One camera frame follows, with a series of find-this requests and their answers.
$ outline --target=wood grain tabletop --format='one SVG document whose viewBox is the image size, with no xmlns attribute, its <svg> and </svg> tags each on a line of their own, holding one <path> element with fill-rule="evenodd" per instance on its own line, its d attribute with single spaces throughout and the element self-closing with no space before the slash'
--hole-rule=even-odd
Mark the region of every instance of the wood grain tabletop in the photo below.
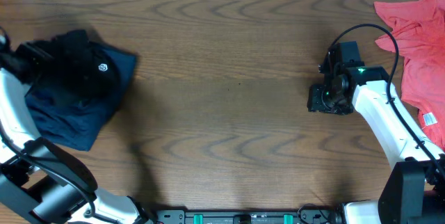
<svg viewBox="0 0 445 224">
<path fill-rule="evenodd" d="M 376 199 L 391 172 L 360 114 L 306 107 L 335 37 L 385 25 L 374 1 L 413 0 L 0 0 L 0 26 L 14 46 L 87 29 L 138 56 L 91 151 L 65 148 L 100 186 L 150 207 L 295 209 Z M 359 29 L 343 40 L 389 71 L 380 35 Z M 0 216 L 24 223 L 3 205 Z"/>
</svg>

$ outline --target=white tag on cloth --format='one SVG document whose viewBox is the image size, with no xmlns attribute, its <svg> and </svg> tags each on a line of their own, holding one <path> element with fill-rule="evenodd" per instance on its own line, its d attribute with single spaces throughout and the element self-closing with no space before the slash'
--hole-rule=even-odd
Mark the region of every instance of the white tag on cloth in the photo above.
<svg viewBox="0 0 445 224">
<path fill-rule="evenodd" d="M 436 117 L 432 113 L 426 113 L 423 115 L 423 120 L 425 120 L 425 126 L 433 125 L 437 123 Z"/>
</svg>

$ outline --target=cable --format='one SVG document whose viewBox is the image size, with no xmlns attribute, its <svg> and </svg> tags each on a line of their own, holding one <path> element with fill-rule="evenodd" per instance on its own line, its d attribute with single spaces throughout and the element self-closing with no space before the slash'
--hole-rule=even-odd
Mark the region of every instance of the cable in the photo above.
<svg viewBox="0 0 445 224">
<path fill-rule="evenodd" d="M 423 152 L 425 152 L 426 156 L 428 156 L 428 158 L 430 158 L 430 160 L 432 161 L 432 163 L 435 165 L 435 167 L 437 168 L 437 170 L 439 171 L 439 174 L 442 176 L 442 178 L 445 180 L 445 171 L 444 169 L 440 166 L 439 162 L 436 160 L 436 158 L 431 154 L 431 152 L 425 147 L 425 145 L 423 144 L 422 141 L 420 141 L 419 137 L 414 133 L 414 131 L 412 131 L 411 127 L 408 125 L 408 123 L 405 121 L 405 119 L 403 119 L 403 116 L 401 115 L 401 113 L 398 111 L 396 105 L 394 104 L 394 98 L 391 96 L 391 83 L 392 83 L 392 78 L 394 76 L 394 73 L 396 72 L 396 68 L 397 68 L 397 62 L 398 62 L 398 45 L 396 42 L 396 39 L 394 38 L 394 36 L 384 27 L 382 26 L 378 26 L 375 24 L 359 24 L 357 26 L 353 26 L 350 29 L 347 29 L 346 31 L 344 31 L 343 33 L 341 33 L 335 40 L 334 42 L 330 45 L 330 49 L 335 45 L 335 43 L 337 43 L 341 37 L 343 37 L 345 34 L 351 32 L 354 29 L 358 29 L 361 27 L 365 27 L 365 26 L 369 26 L 369 27 L 373 27 L 376 29 L 380 29 L 381 31 L 385 32 L 390 38 L 392 43 L 394 44 L 394 49 L 396 50 L 396 57 L 394 59 L 394 65 L 392 67 L 391 70 L 391 74 L 389 75 L 388 81 L 387 81 L 387 98 L 388 98 L 388 103 L 391 105 L 391 108 L 394 110 L 394 113 L 397 115 L 397 118 L 400 120 L 400 122 L 402 122 L 402 125 L 406 128 L 406 130 L 408 131 L 408 133 L 411 134 L 412 138 L 414 139 L 414 141 L 416 141 L 417 145 L 422 149 Z"/>
<path fill-rule="evenodd" d="M 329 221 L 329 219 L 326 217 L 326 215 L 320 210 L 320 208 L 319 208 L 317 205 L 315 205 L 315 204 L 313 204 L 313 203 L 306 203 L 306 204 L 304 204 L 303 206 L 301 206 L 301 208 L 299 208 L 298 211 L 297 211 L 297 217 L 300 218 L 300 220 L 301 220 L 302 222 L 307 223 L 306 221 L 303 220 L 303 218 L 301 218 L 301 215 L 300 215 L 300 211 L 301 211 L 303 208 L 305 208 L 306 206 L 313 206 L 313 207 L 317 208 L 317 210 L 320 212 L 321 216 L 322 216 L 326 221 Z"/>
<path fill-rule="evenodd" d="M 81 194 L 82 198 L 90 205 L 90 214 L 86 214 L 85 217 L 86 218 L 94 217 L 96 208 L 94 202 L 88 197 L 88 193 L 85 190 L 83 190 L 76 182 L 71 181 L 70 179 L 66 178 L 66 176 L 59 174 L 58 172 L 54 171 L 53 169 L 47 167 L 44 164 L 41 164 L 40 162 L 36 161 L 32 156 L 28 154 L 23 154 L 19 150 L 17 150 L 11 144 L 12 141 L 6 136 L 1 122 L 0 122 L 0 137 L 1 141 L 5 144 L 5 146 L 8 147 L 11 151 L 13 151 L 15 155 L 17 155 L 20 159 L 23 159 L 29 164 L 45 170 L 45 172 L 51 173 L 52 175 L 59 177 L 63 181 L 67 182 L 74 189 L 76 189 Z"/>
</svg>

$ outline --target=folded dark blue garment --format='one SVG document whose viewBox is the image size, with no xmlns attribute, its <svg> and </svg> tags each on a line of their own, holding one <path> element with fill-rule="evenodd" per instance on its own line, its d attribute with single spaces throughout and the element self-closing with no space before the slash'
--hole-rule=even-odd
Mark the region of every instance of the folded dark blue garment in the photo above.
<svg viewBox="0 0 445 224">
<path fill-rule="evenodd" d="M 76 150 L 88 151 L 95 142 L 102 126 L 111 118 L 131 81 L 136 57 L 116 49 L 94 44 L 115 63 L 120 84 L 107 96 L 89 99 L 69 106 L 56 106 L 52 91 L 33 90 L 26 96 L 35 125 L 49 141 Z"/>
</svg>

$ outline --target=green tape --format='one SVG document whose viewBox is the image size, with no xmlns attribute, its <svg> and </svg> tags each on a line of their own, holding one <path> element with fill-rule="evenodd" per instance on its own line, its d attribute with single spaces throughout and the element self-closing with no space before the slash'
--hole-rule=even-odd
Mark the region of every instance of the green tape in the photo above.
<svg viewBox="0 0 445 224">
<path fill-rule="evenodd" d="M 202 214 L 195 214 L 193 216 L 193 224 L 203 224 L 204 222 L 204 217 L 202 216 Z"/>
<path fill-rule="evenodd" d="M 293 215 L 285 214 L 284 215 L 284 224 L 293 224 Z"/>
</svg>

